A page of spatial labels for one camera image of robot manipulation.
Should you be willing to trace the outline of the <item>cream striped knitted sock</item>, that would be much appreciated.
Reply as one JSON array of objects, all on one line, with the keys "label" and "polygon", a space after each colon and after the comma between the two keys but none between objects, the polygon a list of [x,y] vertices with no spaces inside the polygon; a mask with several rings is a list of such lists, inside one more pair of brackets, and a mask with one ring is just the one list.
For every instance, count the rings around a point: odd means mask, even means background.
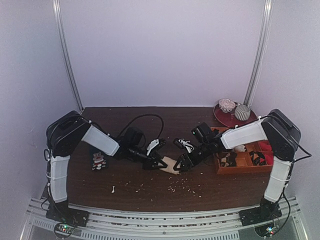
[{"label": "cream striped knitted sock", "polygon": [[169,158],[167,156],[164,156],[162,161],[165,164],[167,164],[167,167],[166,168],[161,168],[160,169],[161,171],[169,173],[169,174],[172,174],[172,175],[179,175],[180,174],[180,172],[178,170],[174,170],[174,166],[177,163],[176,160],[174,160],[172,158]]}]

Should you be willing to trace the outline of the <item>wooden compartment tray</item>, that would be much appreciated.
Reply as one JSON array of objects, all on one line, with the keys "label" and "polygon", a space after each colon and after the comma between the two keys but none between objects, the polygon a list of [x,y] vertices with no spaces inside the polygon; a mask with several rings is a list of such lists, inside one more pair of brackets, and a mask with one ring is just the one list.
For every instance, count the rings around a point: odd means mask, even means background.
[{"label": "wooden compartment tray", "polygon": [[[258,141],[247,143],[246,152],[236,152],[234,149],[214,154],[215,170],[218,175],[270,173],[273,165],[267,165]],[[222,153],[237,153],[235,167],[221,167],[218,156]]]}]

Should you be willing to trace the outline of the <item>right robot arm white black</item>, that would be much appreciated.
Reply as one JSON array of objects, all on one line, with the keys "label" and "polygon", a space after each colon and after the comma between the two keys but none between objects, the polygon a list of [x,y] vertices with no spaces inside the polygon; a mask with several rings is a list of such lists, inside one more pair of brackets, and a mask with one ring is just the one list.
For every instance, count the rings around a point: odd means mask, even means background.
[{"label": "right robot arm white black", "polygon": [[222,166],[233,167],[239,148],[251,157],[253,166],[271,166],[270,179],[256,210],[259,220],[268,220],[278,207],[290,180],[296,151],[301,139],[299,128],[279,109],[242,126],[224,131],[203,122],[192,131],[199,146],[182,154],[173,169],[186,172],[211,155],[219,155]]}]

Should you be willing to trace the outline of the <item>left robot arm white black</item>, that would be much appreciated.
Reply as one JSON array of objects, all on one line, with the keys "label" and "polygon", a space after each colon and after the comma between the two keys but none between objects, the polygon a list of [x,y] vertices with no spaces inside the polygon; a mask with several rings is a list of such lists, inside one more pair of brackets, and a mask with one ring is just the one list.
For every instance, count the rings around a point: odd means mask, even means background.
[{"label": "left robot arm white black", "polygon": [[145,170],[168,167],[157,152],[166,141],[157,135],[147,143],[144,132],[132,124],[133,121],[130,121],[117,136],[113,136],[94,121],[71,111],[47,128],[44,156],[47,161],[49,206],[61,222],[72,218],[67,192],[68,168],[71,156],[81,145],[87,145],[106,157],[141,162]]}]

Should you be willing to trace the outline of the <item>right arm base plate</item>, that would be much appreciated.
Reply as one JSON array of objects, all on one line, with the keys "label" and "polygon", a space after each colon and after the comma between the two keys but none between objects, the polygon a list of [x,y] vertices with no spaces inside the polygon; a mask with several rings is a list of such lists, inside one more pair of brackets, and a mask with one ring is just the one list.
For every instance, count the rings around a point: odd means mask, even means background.
[{"label": "right arm base plate", "polygon": [[241,221],[242,226],[244,227],[270,221],[274,217],[280,218],[282,215],[282,211],[279,207],[277,207],[274,211],[270,212],[269,210],[265,210],[258,206],[250,209],[241,210],[239,212],[239,219]]}]

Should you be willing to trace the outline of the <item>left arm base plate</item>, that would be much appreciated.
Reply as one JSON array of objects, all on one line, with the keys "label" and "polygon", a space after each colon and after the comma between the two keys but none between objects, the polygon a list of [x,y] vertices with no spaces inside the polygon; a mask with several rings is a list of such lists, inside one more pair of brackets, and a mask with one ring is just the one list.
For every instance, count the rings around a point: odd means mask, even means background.
[{"label": "left arm base plate", "polygon": [[56,208],[50,208],[46,212],[45,217],[73,227],[86,227],[89,219],[89,212],[74,208],[68,208],[66,211],[59,211]]}]

